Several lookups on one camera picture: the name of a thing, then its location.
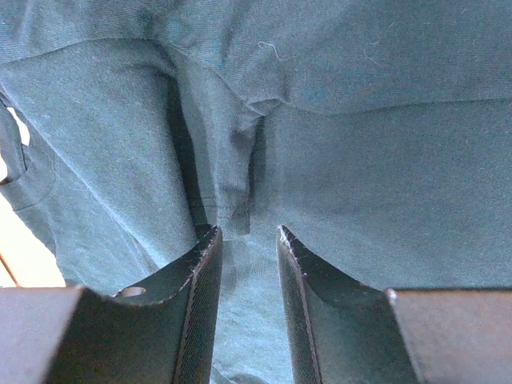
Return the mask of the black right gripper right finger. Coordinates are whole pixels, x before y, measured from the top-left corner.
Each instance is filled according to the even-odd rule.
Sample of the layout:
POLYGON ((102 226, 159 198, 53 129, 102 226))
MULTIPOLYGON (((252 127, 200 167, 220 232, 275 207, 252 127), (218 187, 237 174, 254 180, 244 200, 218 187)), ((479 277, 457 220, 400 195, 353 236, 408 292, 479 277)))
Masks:
POLYGON ((376 290, 278 228, 296 383, 508 383, 508 288, 376 290))

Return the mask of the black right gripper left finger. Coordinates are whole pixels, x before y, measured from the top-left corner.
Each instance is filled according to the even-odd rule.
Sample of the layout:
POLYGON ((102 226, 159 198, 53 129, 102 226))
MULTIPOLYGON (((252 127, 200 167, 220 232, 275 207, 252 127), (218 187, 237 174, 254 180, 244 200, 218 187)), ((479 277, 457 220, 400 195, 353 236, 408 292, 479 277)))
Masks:
POLYGON ((204 226, 186 254, 101 295, 1 291, 4 383, 207 383, 222 274, 222 231, 204 226))

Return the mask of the black t-shirt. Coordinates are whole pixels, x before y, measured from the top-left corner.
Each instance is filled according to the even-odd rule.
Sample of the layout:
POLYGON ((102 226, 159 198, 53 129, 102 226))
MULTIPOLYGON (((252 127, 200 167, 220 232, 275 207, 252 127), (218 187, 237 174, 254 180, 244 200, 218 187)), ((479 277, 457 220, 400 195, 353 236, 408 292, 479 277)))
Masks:
POLYGON ((293 380, 275 236, 369 286, 511 283, 508 1, 4 1, 2 195, 112 295, 220 226, 210 380, 293 380))

